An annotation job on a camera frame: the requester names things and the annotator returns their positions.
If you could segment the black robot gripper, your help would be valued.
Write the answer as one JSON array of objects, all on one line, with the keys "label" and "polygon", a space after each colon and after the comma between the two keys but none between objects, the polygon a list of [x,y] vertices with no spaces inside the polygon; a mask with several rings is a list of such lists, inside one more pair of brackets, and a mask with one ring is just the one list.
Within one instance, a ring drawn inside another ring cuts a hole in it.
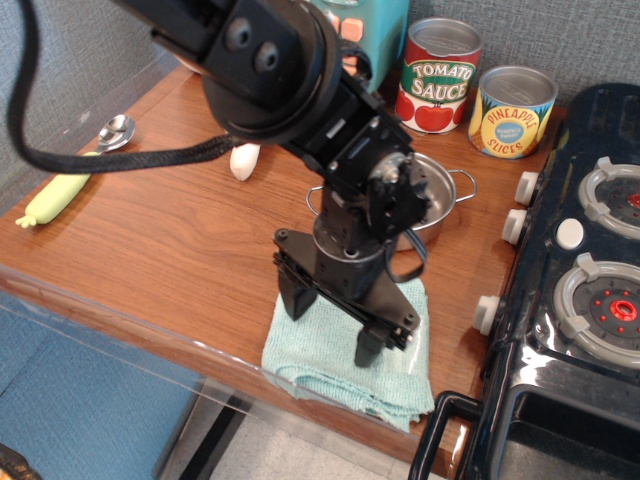
[{"label": "black robot gripper", "polygon": [[282,228],[273,236],[287,315],[297,321],[322,296],[359,321],[354,362],[360,368],[370,367],[383,348],[405,349],[420,319],[398,285],[419,277],[421,268],[394,273],[396,251],[387,249],[355,261],[335,258],[313,245],[312,233]]}]

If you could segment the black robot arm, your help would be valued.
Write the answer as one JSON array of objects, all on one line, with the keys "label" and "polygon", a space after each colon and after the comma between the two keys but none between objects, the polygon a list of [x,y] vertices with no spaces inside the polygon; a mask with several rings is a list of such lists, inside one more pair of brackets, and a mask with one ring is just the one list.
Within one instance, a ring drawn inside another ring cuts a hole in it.
[{"label": "black robot arm", "polygon": [[418,313],[391,270],[430,206],[410,136],[342,66],[339,39],[305,1],[127,1],[154,39],[194,67],[218,124],[277,144],[323,178],[311,233],[275,233],[280,296],[300,318],[318,297],[361,323],[354,361],[403,349]]}]

